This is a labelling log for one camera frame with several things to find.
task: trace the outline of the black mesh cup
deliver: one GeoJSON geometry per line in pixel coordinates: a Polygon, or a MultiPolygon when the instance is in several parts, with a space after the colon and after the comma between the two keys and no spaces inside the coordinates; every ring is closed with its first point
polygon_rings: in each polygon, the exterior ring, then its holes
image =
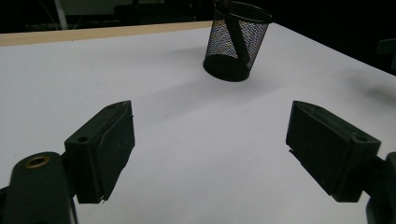
{"type": "Polygon", "coordinates": [[[246,80],[272,16],[246,3],[233,2],[231,12],[215,10],[204,69],[213,77],[246,80]]]}

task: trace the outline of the white table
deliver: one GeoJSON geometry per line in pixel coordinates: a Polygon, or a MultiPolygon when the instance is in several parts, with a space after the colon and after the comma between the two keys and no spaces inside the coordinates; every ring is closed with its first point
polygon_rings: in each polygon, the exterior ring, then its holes
{"type": "Polygon", "coordinates": [[[13,166],[131,100],[136,146],[110,200],[79,223],[366,223],[285,144],[293,100],[320,105],[395,150],[396,78],[270,24],[250,78],[202,67],[210,28],[0,48],[0,188],[13,166]]]}

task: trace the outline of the table edge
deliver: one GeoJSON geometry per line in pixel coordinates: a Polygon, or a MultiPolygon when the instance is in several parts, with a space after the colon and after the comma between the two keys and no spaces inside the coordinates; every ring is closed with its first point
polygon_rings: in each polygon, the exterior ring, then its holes
{"type": "Polygon", "coordinates": [[[0,34],[0,47],[97,39],[125,35],[146,35],[182,30],[207,28],[212,21],[191,21],[165,24],[151,24],[138,26],[122,26],[109,28],[94,28],[81,30],[61,30],[31,33],[0,34]]]}

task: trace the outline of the black object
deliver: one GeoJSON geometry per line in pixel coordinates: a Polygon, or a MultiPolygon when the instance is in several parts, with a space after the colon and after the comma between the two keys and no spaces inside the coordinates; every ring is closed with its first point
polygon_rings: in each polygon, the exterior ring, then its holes
{"type": "Polygon", "coordinates": [[[123,25],[139,25],[139,0],[133,0],[131,5],[114,7],[114,15],[123,25]]]}
{"type": "Polygon", "coordinates": [[[0,189],[2,224],[78,223],[79,203],[108,200],[134,147],[131,102],[102,109],[65,141],[66,152],[18,162],[0,189]]]}
{"type": "Polygon", "coordinates": [[[271,22],[269,12],[250,4],[217,5],[204,60],[206,72],[226,81],[246,80],[271,22]]]}
{"type": "Polygon", "coordinates": [[[396,153],[382,161],[380,141],[320,106],[294,101],[286,144],[337,202],[355,203],[365,191],[368,223],[396,223],[396,153]]]}
{"type": "Polygon", "coordinates": [[[392,53],[393,57],[390,68],[396,70],[396,38],[380,40],[376,52],[379,54],[392,53]]]}

